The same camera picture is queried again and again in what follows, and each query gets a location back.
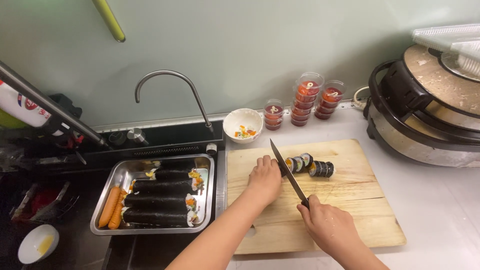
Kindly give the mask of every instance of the power cord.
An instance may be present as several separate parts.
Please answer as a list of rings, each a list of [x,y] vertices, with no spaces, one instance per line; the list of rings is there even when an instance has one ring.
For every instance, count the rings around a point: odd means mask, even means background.
[[[362,102],[358,101],[357,95],[358,95],[358,93],[360,93],[362,90],[365,90],[365,89],[369,89],[369,87],[368,86],[362,87],[355,92],[355,95],[353,95],[353,103],[355,103],[358,106],[357,108],[359,108],[361,110],[363,110],[365,108],[366,103],[362,103]]]

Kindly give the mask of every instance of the fried sausage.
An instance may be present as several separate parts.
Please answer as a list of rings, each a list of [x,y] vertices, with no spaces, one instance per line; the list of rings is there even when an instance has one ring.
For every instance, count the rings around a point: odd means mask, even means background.
[[[119,194],[120,194],[120,188],[117,186],[114,186],[110,190],[110,194],[108,195],[107,202],[103,207],[102,215],[100,216],[100,220],[98,221],[99,228],[106,226],[110,222],[110,219],[112,218],[112,215],[113,215],[113,210],[117,205]]]
[[[108,223],[108,227],[112,230],[117,229],[120,226],[120,221],[121,221],[121,209],[123,208],[123,204],[121,203],[123,201],[123,196],[127,195],[127,192],[125,190],[122,190],[119,195],[119,199],[117,200],[117,205],[115,206],[115,210],[113,211],[112,218],[110,219],[110,222]]]

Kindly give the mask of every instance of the stacked sauce cup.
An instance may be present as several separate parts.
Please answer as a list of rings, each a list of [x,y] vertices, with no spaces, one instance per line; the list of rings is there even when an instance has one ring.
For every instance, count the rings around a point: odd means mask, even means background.
[[[268,130],[277,130],[280,128],[283,121],[284,108],[285,106],[278,99],[267,101],[264,106],[265,128]]]
[[[327,82],[322,94],[318,97],[315,116],[322,120],[329,119],[342,100],[345,90],[345,85],[340,81]]]
[[[310,118],[310,112],[317,96],[323,89],[324,79],[317,73],[304,73],[293,87],[295,97],[291,104],[291,122],[295,126],[304,126]]]

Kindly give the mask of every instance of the knife blade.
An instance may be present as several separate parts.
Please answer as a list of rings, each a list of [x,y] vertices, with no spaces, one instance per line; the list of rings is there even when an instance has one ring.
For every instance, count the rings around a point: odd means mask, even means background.
[[[276,157],[276,160],[278,161],[278,165],[280,166],[280,168],[282,168],[285,173],[287,174],[287,178],[288,180],[290,181],[290,184],[292,184],[292,187],[293,189],[295,190],[295,192],[297,193],[297,196],[300,198],[301,200],[301,204],[303,206],[305,206],[306,208],[308,208],[308,210],[310,210],[310,205],[308,203],[308,198],[305,196],[305,194],[303,193],[302,189],[300,188],[299,186],[299,183],[297,183],[297,180],[295,180],[295,177],[293,176],[292,172],[290,171],[290,169],[288,169],[288,166],[287,164],[285,163],[285,160],[283,159],[282,155],[280,154],[280,152],[278,151],[278,149],[276,148],[275,144],[273,143],[272,139],[270,139],[270,145],[272,146],[272,150],[273,150],[273,153],[275,154],[275,157]]]

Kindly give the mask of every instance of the knife handle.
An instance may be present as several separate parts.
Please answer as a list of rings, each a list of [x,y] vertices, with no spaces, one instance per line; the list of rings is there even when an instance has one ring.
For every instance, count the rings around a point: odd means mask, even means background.
[[[302,204],[303,206],[305,206],[306,208],[308,208],[308,210],[310,210],[310,204],[308,203],[308,198],[305,199],[305,200],[303,200],[303,201],[301,202],[301,204]]]

